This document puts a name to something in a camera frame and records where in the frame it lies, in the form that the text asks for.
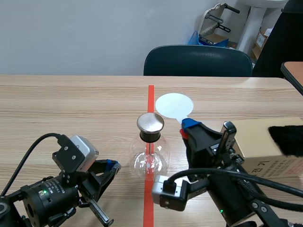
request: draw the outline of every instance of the clear glass flask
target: clear glass flask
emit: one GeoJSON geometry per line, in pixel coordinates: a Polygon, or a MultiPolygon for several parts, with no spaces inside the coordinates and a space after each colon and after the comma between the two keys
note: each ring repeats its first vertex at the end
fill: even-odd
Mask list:
{"type": "Polygon", "coordinates": [[[160,131],[163,118],[155,113],[144,113],[137,120],[140,130],[130,145],[130,170],[136,175],[153,180],[155,175],[165,175],[169,167],[170,150],[160,131]]]}

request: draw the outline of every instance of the black cable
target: black cable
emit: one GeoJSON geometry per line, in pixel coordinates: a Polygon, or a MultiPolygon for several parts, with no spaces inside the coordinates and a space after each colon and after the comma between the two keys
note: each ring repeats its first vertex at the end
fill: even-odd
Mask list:
{"type": "Polygon", "coordinates": [[[20,172],[22,166],[24,165],[25,161],[27,160],[28,156],[30,155],[30,153],[32,153],[33,149],[44,139],[48,138],[48,137],[56,137],[57,139],[59,138],[60,134],[57,133],[48,133],[45,134],[43,136],[41,136],[40,138],[38,138],[28,149],[28,151],[26,152],[26,154],[24,155],[24,157],[22,158],[21,162],[19,163],[18,167],[16,168],[13,176],[11,176],[8,184],[5,186],[3,192],[1,193],[0,197],[5,196],[5,194],[8,192],[9,188],[11,187],[11,185],[13,184],[14,180],[16,179],[18,173],[20,172]]]}
{"type": "Polygon", "coordinates": [[[283,201],[274,200],[274,199],[271,199],[267,196],[264,196],[264,195],[256,192],[253,188],[251,188],[243,180],[238,180],[238,183],[242,187],[247,189],[253,197],[255,197],[256,199],[258,199],[258,200],[260,200],[260,201],[262,201],[262,202],[264,202],[268,205],[278,207],[278,208],[281,208],[281,209],[285,209],[285,210],[303,212],[303,205],[301,205],[301,204],[295,204],[295,203],[290,203],[290,202],[283,202],[283,201]]]}
{"type": "Polygon", "coordinates": [[[281,183],[277,183],[277,182],[273,182],[267,179],[263,179],[261,177],[257,177],[257,176],[252,176],[249,174],[245,174],[245,173],[240,173],[240,172],[236,172],[236,171],[231,171],[231,170],[226,170],[226,169],[215,169],[215,168],[195,168],[195,169],[188,169],[188,170],[184,170],[181,172],[178,172],[176,174],[174,174],[173,176],[171,176],[168,181],[169,182],[174,182],[176,179],[184,177],[184,176],[188,176],[188,175],[197,175],[197,174],[217,174],[217,175],[227,175],[230,177],[235,177],[235,178],[239,178],[239,179],[243,179],[243,180],[247,180],[250,182],[254,182],[254,183],[258,183],[270,188],[274,188],[292,195],[296,195],[299,196],[301,198],[303,198],[303,191],[281,184],[281,183]]]}

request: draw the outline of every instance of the white circular paper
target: white circular paper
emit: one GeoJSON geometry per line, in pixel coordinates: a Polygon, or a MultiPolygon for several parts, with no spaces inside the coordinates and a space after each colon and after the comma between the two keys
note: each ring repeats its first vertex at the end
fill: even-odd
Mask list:
{"type": "Polygon", "coordinates": [[[179,93],[168,93],[156,101],[157,111],[164,117],[177,119],[179,123],[193,111],[193,101],[179,93]]]}

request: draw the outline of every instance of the chair backrest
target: chair backrest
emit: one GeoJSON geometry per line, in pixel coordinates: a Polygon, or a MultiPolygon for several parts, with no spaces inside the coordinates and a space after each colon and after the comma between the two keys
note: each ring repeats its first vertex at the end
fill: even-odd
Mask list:
{"type": "Polygon", "coordinates": [[[153,49],[146,57],[145,76],[251,77],[249,56],[234,49],[174,45],[153,49]]]}

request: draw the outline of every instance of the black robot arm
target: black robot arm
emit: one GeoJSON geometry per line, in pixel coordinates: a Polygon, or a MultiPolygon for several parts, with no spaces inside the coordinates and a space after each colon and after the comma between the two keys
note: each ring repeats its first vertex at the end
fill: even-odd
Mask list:
{"type": "MultiPolygon", "coordinates": [[[[184,119],[180,132],[187,148],[189,169],[171,177],[157,176],[152,190],[154,203],[183,211],[189,199],[208,191],[228,227],[234,227],[254,214],[265,227],[289,226],[260,200],[267,197],[256,183],[300,197],[303,197],[303,191],[247,174],[241,166],[243,159],[232,149],[236,129],[231,122],[225,122],[218,133],[201,122],[184,119]],[[192,183],[179,179],[183,176],[192,183]]],[[[277,204],[280,208],[303,211],[299,204],[270,205],[277,204]]],[[[256,226],[254,222],[246,225],[256,226]]]]}
{"type": "MultiPolygon", "coordinates": [[[[53,153],[53,160],[61,172],[56,177],[44,178],[5,195],[13,182],[11,180],[0,198],[0,227],[31,227],[32,224],[34,227],[58,227],[76,213],[76,207],[89,207],[105,227],[114,222],[97,201],[120,170],[120,164],[108,159],[96,161],[98,151],[83,137],[69,139],[65,135],[56,135],[61,148],[53,153]],[[16,201],[23,201],[28,218],[20,217],[14,206],[16,201]]],[[[38,143],[34,144],[26,158],[38,143]]],[[[19,172],[26,158],[15,173],[19,172]]]]}

